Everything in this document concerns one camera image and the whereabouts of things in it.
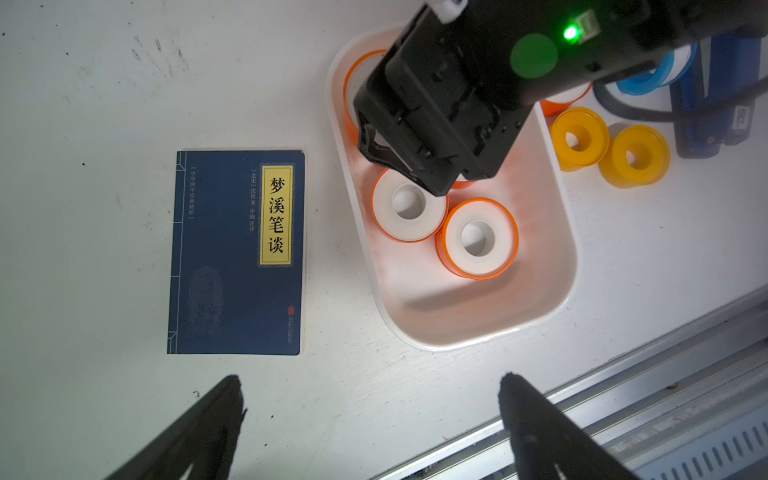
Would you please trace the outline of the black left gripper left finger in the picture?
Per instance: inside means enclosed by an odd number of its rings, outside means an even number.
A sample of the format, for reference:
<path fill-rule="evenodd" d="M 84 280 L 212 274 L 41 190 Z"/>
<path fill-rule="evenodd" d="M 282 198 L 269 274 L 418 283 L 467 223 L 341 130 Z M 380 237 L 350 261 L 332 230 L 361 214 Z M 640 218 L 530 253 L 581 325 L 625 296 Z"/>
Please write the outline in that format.
<path fill-rule="evenodd" d="M 111 479 L 227 479 L 246 409 L 238 376 L 228 375 Z"/>

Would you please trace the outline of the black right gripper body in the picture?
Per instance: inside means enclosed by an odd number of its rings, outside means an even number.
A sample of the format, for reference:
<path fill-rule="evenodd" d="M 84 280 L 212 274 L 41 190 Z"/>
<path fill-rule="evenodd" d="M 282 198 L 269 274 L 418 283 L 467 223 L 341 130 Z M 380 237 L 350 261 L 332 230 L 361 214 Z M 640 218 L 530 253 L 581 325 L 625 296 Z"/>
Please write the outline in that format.
<path fill-rule="evenodd" d="M 460 176 L 494 177 L 532 108 L 492 88 L 491 50 L 508 50 L 521 1 L 470 1 L 444 24 L 427 5 L 403 28 L 353 101 L 357 148 L 434 196 Z"/>

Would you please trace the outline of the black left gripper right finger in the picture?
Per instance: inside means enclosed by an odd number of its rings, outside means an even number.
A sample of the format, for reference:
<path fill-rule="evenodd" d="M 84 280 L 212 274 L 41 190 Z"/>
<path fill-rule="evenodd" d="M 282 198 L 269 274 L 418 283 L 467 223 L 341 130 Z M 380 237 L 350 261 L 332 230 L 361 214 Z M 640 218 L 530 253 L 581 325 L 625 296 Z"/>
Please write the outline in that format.
<path fill-rule="evenodd" d="M 498 400 L 520 479 L 636 477 L 522 376 L 506 374 Z"/>

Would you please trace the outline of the orange sealing tape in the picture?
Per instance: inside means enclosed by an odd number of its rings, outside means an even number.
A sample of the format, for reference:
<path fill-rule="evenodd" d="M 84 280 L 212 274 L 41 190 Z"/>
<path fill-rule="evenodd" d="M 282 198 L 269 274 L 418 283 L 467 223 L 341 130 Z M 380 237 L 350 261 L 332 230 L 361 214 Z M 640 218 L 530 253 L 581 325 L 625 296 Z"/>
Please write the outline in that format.
<path fill-rule="evenodd" d="M 472 198 L 448 213 L 435 235 L 435 248 L 443 266 L 471 280 L 490 280 L 514 262 L 520 246 L 519 229 L 512 214 L 488 198 Z"/>
<path fill-rule="evenodd" d="M 353 63 L 346 74 L 343 83 L 343 101 L 347 117 L 346 130 L 353 143 L 356 143 L 359 138 L 359 123 L 353 100 L 385 54 L 384 49 L 365 53 Z"/>
<path fill-rule="evenodd" d="M 585 97 L 592 89 L 591 83 L 586 83 L 559 94 L 545 98 L 540 102 L 542 112 L 545 117 L 552 117 L 561 114 L 572 104 Z"/>
<path fill-rule="evenodd" d="M 446 197 L 433 196 L 394 170 L 384 171 L 375 182 L 371 207 L 380 229 L 405 243 L 432 236 L 448 213 Z"/>
<path fill-rule="evenodd" d="M 463 176 L 459 176 L 453 183 L 452 189 L 461 190 L 471 187 L 475 184 L 475 181 L 467 180 Z"/>

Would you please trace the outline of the white storage box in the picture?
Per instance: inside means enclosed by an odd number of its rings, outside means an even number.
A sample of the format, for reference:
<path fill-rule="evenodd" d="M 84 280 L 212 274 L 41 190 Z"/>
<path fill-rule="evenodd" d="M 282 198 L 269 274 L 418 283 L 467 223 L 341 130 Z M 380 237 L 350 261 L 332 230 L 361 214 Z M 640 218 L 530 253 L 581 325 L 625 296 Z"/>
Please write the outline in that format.
<path fill-rule="evenodd" d="M 327 80 L 327 105 L 352 215 L 378 311 L 404 342 L 428 351 L 462 348 L 511 334 L 553 317 L 578 281 L 581 251 L 548 125 L 535 107 L 500 172 L 454 190 L 450 205 L 482 197 L 506 207 L 521 246 L 510 268 L 491 280 L 449 272 L 434 239 L 403 243 L 376 226 L 370 203 L 382 169 L 353 145 L 343 85 L 355 62 L 386 51 L 403 29 L 396 23 L 350 40 Z"/>

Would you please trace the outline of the orange sealing tape bottom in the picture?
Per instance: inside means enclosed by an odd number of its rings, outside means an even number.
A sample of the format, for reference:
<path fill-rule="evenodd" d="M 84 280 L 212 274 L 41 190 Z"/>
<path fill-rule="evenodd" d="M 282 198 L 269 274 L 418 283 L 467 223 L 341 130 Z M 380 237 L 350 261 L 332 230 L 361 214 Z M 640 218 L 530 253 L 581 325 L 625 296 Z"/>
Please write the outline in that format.
<path fill-rule="evenodd" d="M 488 198 L 472 198 L 448 213 L 435 235 L 435 248 L 443 266 L 471 280 L 490 280 L 514 262 L 520 246 L 519 229 L 512 214 Z"/>

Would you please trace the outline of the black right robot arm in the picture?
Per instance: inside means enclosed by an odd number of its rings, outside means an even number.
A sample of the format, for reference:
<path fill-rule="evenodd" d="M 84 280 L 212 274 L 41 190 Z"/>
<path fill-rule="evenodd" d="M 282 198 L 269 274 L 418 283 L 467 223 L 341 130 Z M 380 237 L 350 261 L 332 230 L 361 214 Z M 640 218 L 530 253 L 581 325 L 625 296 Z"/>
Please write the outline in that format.
<path fill-rule="evenodd" d="M 428 1 L 354 98 L 358 148 L 436 196 L 459 177 L 494 177 L 535 104 L 592 83 L 611 113 L 612 82 L 726 31 L 765 32 L 763 1 Z"/>

